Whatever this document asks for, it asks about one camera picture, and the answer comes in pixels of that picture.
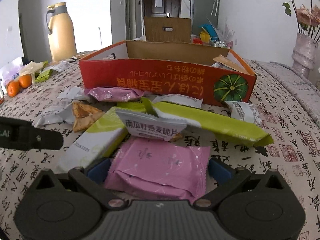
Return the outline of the green white snack pack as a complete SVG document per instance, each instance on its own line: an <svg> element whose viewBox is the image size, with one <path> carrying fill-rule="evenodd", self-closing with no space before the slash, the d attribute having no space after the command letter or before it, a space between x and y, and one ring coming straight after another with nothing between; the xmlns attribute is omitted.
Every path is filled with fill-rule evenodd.
<svg viewBox="0 0 320 240"><path fill-rule="evenodd" d="M75 167L87 168L101 157L109 157L127 136L128 131L116 114L119 107L111 107L65 152L57 170L68 172Z"/></svg>

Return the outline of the long green snack bar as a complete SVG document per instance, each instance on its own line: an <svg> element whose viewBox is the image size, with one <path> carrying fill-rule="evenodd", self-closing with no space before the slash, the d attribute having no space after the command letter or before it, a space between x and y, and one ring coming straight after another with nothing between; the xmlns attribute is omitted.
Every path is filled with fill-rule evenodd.
<svg viewBox="0 0 320 240"><path fill-rule="evenodd" d="M263 147L274 143L271 135L255 124L198 108L169 102L153 103L147 98L142 98L140 102L119 102L117 107L141 110L159 118L184 120L189 126L212 132L216 139L238 145Z"/></svg>

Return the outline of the pink snack pack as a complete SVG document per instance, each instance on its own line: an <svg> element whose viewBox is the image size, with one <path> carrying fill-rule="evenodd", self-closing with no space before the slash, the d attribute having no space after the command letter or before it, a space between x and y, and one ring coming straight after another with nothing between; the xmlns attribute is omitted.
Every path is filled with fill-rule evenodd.
<svg viewBox="0 0 320 240"><path fill-rule="evenodd" d="M129 102L151 94L148 91L123 87L96 87L85 89L84 93L95 98L95 100L99 102Z"/></svg>
<svg viewBox="0 0 320 240"><path fill-rule="evenodd" d="M140 199L193 203L206 192L210 148L131 137L118 150L104 187Z"/></svg>

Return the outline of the white oat crisp pack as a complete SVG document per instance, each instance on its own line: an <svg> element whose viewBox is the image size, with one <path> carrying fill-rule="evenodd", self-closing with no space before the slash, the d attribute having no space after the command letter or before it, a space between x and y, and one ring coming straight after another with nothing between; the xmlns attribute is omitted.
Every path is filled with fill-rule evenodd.
<svg viewBox="0 0 320 240"><path fill-rule="evenodd" d="M184 120L159 118L146 113L116 109L128 132L136 137L170 141L186 127Z"/></svg>

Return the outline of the orange tangerine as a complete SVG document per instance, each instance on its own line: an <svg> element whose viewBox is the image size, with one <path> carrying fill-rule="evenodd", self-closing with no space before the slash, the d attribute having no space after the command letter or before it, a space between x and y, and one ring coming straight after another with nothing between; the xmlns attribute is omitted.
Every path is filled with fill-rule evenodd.
<svg viewBox="0 0 320 240"><path fill-rule="evenodd" d="M18 83L22 88L28 88L32 85L32 77L30 74L22 75L18 79Z"/></svg>
<svg viewBox="0 0 320 240"><path fill-rule="evenodd" d="M7 86L7 94L10 97L15 97L20 92L20 84L19 82L12 81Z"/></svg>

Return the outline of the small green packet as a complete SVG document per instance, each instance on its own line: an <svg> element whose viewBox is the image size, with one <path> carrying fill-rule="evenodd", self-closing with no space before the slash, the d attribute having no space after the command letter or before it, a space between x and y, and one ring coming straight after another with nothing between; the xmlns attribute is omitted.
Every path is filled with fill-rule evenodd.
<svg viewBox="0 0 320 240"><path fill-rule="evenodd" d="M52 69L44 69L35 79L36 83L47 81L53 73Z"/></svg>

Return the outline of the white packet by thermos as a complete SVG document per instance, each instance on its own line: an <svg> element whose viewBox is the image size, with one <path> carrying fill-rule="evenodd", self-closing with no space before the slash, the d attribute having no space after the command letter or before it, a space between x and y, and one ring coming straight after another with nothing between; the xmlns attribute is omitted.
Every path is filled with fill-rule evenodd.
<svg viewBox="0 0 320 240"><path fill-rule="evenodd" d="M58 64L52 65L49 68L60 73L67 70L71 66L73 66L73 64L68 61L60 61Z"/></svg>

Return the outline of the beige thermos jug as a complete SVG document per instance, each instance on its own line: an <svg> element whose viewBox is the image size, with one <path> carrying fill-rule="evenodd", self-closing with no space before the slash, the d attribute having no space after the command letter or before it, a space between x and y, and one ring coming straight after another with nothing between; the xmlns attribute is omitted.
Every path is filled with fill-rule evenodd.
<svg viewBox="0 0 320 240"><path fill-rule="evenodd" d="M52 60L59 62L76 55L74 26L66 2L48 6L45 20Z"/></svg>

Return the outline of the folded grey blanket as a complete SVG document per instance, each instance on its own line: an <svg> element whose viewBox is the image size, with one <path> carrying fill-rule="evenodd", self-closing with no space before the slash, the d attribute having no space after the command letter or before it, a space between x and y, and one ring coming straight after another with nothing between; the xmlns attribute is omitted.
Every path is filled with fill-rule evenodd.
<svg viewBox="0 0 320 240"><path fill-rule="evenodd" d="M252 60L281 83L319 126L319 90L292 67L277 62Z"/></svg>

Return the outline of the red cardboard box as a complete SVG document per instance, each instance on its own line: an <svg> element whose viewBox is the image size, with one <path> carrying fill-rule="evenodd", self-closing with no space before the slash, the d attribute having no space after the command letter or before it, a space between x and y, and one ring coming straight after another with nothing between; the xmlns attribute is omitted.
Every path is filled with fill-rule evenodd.
<svg viewBox="0 0 320 240"><path fill-rule="evenodd" d="M248 102L254 70L233 50L184 42L122 41L79 61L85 88L182 94L221 106Z"/></svg>

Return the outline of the pink ribbed vase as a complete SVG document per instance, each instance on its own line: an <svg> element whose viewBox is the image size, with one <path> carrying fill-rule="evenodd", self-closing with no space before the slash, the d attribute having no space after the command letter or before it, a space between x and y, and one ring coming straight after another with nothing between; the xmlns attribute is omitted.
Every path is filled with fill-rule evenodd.
<svg viewBox="0 0 320 240"><path fill-rule="evenodd" d="M309 36L297 33L293 48L292 68L308 79L310 71L314 70L318 43Z"/></svg>

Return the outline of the dried pink roses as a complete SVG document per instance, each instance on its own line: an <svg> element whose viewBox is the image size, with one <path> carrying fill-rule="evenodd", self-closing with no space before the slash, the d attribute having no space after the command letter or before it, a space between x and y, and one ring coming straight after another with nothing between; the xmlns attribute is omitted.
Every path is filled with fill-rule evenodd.
<svg viewBox="0 0 320 240"><path fill-rule="evenodd" d="M286 15L296 17L298 33L304 34L318 44L319 43L319 6L310 0L310 6L296 6L295 0L289 0L282 4Z"/></svg>

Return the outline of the dark brown door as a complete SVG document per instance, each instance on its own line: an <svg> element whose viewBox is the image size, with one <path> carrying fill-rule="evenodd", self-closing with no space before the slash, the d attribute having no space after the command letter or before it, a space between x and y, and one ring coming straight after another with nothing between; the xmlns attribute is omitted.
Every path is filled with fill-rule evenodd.
<svg viewBox="0 0 320 240"><path fill-rule="evenodd" d="M181 16L182 0L143 0L143 17Z"/></svg>

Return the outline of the grey refrigerator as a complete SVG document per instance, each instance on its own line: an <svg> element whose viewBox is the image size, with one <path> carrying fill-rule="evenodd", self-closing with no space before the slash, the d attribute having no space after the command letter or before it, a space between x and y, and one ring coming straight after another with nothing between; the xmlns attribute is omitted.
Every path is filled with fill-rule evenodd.
<svg viewBox="0 0 320 240"><path fill-rule="evenodd" d="M191 33L199 35L203 24L217 28L219 5L216 0L190 0Z"/></svg>

